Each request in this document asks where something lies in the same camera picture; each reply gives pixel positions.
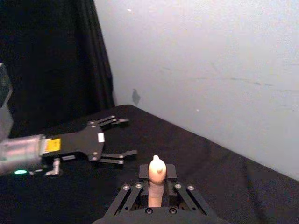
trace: bolt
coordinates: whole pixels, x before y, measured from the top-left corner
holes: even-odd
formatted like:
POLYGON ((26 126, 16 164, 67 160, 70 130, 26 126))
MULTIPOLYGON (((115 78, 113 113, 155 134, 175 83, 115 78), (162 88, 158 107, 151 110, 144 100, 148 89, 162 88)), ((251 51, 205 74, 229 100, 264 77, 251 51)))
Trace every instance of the bolt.
POLYGON ((60 159, 56 158, 53 162, 53 174, 52 175, 59 175, 59 167, 60 167, 60 159))
POLYGON ((129 185, 124 185, 122 188, 123 188, 124 190, 129 190, 130 186, 129 186, 129 185))
POLYGON ((182 187, 182 185, 180 185, 179 183, 176 183, 176 185, 174 185, 177 189, 180 189, 182 187))
POLYGON ((170 208, 169 213, 174 215, 177 213, 177 210, 175 208, 170 208))
POLYGON ((151 208, 147 208, 147 209, 145 210, 145 213, 146 213, 146 214, 151 214, 151 213, 153 213, 153 209, 151 209, 151 208))
POLYGON ((189 185, 188 190, 192 191, 192 190, 194 190, 194 187, 192 185, 189 185))
POLYGON ((50 176, 50 175, 53 175, 53 170, 51 170, 51 171, 48 171, 47 173, 45 173, 45 176, 50 176))

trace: black curtain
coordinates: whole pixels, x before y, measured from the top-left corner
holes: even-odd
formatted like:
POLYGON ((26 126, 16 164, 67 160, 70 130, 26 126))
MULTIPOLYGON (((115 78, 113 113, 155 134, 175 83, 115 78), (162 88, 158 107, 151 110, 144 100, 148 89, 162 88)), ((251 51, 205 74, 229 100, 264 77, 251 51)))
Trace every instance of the black curtain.
POLYGON ((0 26, 0 63, 13 84, 11 137, 114 106, 93 1, 1 1, 0 26))

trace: black cloth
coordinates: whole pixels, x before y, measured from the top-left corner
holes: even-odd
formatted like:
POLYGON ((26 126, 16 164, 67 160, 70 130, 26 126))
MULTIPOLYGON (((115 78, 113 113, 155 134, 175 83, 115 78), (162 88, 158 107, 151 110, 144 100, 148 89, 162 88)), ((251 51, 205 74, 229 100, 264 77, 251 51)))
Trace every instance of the black cloth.
POLYGON ((11 137, 114 106, 93 1, 0 1, 0 63, 13 85, 11 137))
POLYGON ((120 187, 138 181, 139 165, 154 154, 176 166, 178 181, 192 183, 220 218, 232 224, 299 223, 299 182, 183 130, 134 106, 122 105, 45 131, 77 130, 109 115, 130 126, 105 132, 105 152, 137 149, 123 169, 94 169, 87 161, 62 164, 57 179, 0 178, 0 223, 90 224, 102 218, 120 187))

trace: screw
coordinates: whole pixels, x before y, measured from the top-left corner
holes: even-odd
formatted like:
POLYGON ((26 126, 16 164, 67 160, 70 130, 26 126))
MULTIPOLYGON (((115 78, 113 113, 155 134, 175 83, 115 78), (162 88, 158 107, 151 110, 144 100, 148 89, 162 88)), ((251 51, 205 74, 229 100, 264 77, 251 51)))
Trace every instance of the screw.
POLYGON ((151 208, 147 208, 147 209, 145 210, 145 213, 150 215, 151 213, 153 213, 153 209, 151 209, 151 208))
POLYGON ((123 188, 124 190, 129 190, 130 186, 129 186, 129 185, 124 185, 122 188, 123 188))
POLYGON ((176 185, 174 185, 177 189, 180 189, 182 187, 182 185, 180 185, 179 183, 176 183, 176 185))
POLYGON ((177 210, 175 208, 170 208, 169 213, 174 215, 177 213, 177 210))
POLYGON ((191 190, 191 191, 192 191, 192 190, 194 190, 194 187, 193 187, 192 185, 189 185, 189 186, 188 186, 188 190, 191 190))

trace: gray wall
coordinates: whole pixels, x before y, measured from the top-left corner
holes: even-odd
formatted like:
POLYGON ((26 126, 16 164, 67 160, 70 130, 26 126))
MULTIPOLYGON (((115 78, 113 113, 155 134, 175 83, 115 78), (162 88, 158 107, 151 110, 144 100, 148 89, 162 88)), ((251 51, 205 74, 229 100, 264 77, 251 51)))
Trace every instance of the gray wall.
POLYGON ((96 0, 119 105, 299 180, 299 4, 96 0))

